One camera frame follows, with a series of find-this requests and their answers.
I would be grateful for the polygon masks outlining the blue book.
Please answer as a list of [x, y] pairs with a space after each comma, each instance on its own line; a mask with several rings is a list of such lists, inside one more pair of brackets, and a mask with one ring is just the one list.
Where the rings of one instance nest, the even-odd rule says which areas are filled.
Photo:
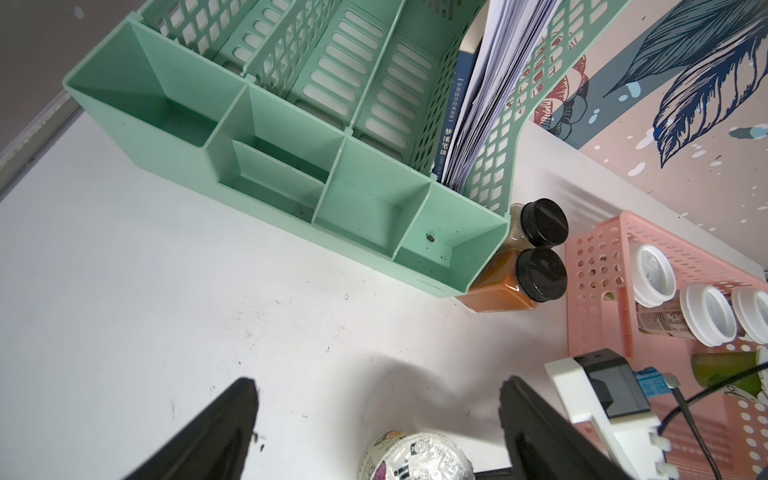
[[443, 181], [447, 171], [448, 150], [455, 133], [482, 37], [483, 34], [480, 33], [479, 37], [471, 40], [470, 35], [466, 34], [458, 50], [456, 68], [450, 85], [445, 118], [440, 133], [438, 153], [433, 168], [433, 173], [439, 182]]

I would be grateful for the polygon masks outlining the light spice jar black lid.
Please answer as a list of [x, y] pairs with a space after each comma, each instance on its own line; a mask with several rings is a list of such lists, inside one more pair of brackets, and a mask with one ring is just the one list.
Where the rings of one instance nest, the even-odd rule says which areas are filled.
[[526, 250], [562, 245], [569, 236], [569, 223], [561, 207], [551, 199], [514, 203], [510, 210], [510, 227], [503, 247]]

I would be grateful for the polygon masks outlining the brown foil-lid yogurt cup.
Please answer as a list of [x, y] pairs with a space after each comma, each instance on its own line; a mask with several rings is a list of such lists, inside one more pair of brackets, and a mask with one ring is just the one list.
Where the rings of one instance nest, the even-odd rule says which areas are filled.
[[449, 438], [431, 432], [392, 430], [376, 438], [363, 455], [361, 480], [470, 480], [473, 466]]

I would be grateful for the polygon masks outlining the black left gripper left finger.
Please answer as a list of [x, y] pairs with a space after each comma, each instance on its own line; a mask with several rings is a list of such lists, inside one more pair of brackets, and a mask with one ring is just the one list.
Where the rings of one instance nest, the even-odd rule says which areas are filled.
[[256, 382], [235, 380], [130, 479], [239, 479], [259, 409]]

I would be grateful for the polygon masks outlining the orange spice jar black lid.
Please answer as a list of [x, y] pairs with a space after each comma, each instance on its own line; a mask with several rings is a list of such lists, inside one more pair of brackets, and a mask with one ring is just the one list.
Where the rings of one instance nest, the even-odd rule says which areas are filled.
[[560, 299], [567, 285], [566, 267], [552, 249], [504, 247], [458, 300], [476, 313], [529, 311]]

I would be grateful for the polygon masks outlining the green white-lid yogurt cup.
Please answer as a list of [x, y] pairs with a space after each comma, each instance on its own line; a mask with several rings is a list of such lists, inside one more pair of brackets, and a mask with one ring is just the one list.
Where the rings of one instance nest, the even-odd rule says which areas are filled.
[[[696, 354], [691, 359], [695, 380], [701, 387], [711, 387], [752, 367], [767, 362], [767, 349], [749, 352]], [[728, 383], [721, 392], [729, 397], [767, 405], [767, 370]]]

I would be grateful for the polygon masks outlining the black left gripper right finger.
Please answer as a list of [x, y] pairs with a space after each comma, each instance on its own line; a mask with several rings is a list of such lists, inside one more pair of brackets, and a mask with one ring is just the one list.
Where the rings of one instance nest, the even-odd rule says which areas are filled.
[[522, 378], [500, 389], [499, 418], [513, 479], [627, 479]]

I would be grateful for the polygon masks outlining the green plastic file organizer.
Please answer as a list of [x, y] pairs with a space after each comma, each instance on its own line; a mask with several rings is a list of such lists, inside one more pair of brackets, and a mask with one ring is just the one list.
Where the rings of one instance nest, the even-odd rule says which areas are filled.
[[507, 237], [525, 121], [623, 8], [558, 5], [460, 191], [433, 165], [477, 1], [149, 1], [64, 87], [137, 166], [454, 297]]

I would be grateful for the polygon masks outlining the pink plastic basket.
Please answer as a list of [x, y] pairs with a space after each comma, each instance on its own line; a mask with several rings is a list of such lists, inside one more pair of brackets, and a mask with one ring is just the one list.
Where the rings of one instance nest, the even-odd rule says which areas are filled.
[[[638, 329], [629, 250], [651, 244], [670, 260], [678, 285], [707, 284], [728, 294], [735, 287], [766, 290], [765, 281], [683, 238], [624, 211], [565, 243], [568, 273], [568, 353], [609, 348], [636, 370], [654, 367], [674, 374], [686, 395], [701, 391], [691, 358], [708, 347], [695, 340], [651, 335]], [[755, 479], [767, 468], [767, 409], [713, 393], [692, 414], [725, 479]]]

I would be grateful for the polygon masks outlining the white paper stack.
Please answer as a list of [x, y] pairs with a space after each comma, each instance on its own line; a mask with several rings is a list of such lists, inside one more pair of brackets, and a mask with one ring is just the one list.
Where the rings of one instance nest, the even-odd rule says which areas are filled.
[[457, 65], [472, 61], [440, 175], [444, 186], [464, 189], [493, 122], [559, 6], [558, 1], [487, 1], [481, 8], [465, 35], [476, 42], [475, 51], [461, 54]]

